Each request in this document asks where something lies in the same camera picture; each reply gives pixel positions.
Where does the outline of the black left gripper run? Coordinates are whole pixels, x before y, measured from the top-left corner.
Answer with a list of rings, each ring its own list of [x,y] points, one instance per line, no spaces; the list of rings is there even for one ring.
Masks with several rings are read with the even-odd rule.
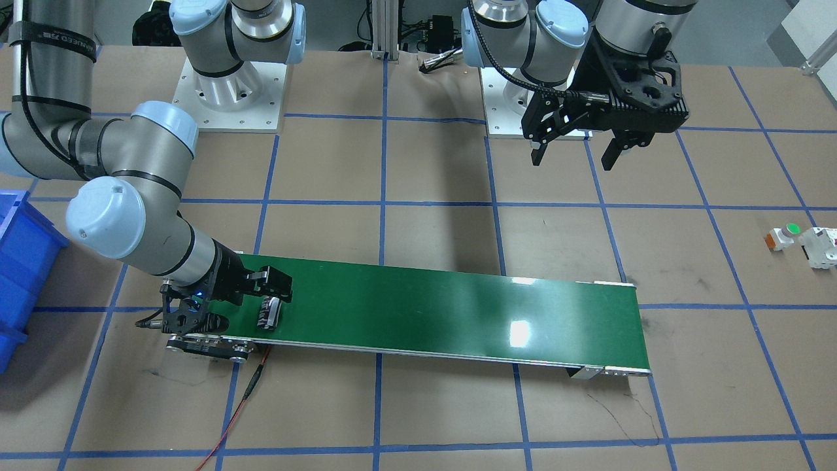
[[[609,172],[631,147],[646,147],[654,134],[679,129],[690,111],[681,67],[669,50],[672,37],[669,29],[651,30],[651,44],[636,56],[592,33],[564,96],[536,92],[527,105],[521,128],[531,140],[532,164],[540,166],[548,143],[569,131],[612,131],[601,157]]]

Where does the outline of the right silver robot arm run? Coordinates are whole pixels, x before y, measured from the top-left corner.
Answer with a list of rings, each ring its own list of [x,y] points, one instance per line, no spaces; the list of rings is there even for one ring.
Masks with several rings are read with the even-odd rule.
[[[179,214],[196,156],[198,124],[163,101],[127,119],[92,115],[97,61],[92,1],[15,1],[8,40],[15,63],[9,113],[2,114],[2,171],[21,178],[78,180],[65,224],[101,256],[161,277],[162,306],[137,322],[185,337],[222,333],[213,300],[267,309],[292,297],[291,277],[241,257]]]

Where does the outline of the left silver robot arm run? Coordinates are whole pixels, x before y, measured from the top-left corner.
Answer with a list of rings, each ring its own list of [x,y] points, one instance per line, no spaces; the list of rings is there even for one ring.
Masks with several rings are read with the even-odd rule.
[[[672,42],[694,1],[469,1],[464,61],[491,67],[532,93],[521,134],[538,166],[548,144],[574,130],[613,134],[606,171],[633,147],[678,130],[690,111]]]

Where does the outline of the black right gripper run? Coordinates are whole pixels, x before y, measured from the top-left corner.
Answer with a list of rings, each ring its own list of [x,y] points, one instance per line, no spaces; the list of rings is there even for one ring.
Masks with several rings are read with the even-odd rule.
[[[183,337],[188,334],[224,333],[228,319],[209,309],[211,301],[239,306],[245,295],[275,297],[291,302],[292,277],[274,266],[259,271],[247,269],[239,254],[215,241],[213,258],[203,275],[193,283],[173,278],[160,286],[163,315],[162,333]]]

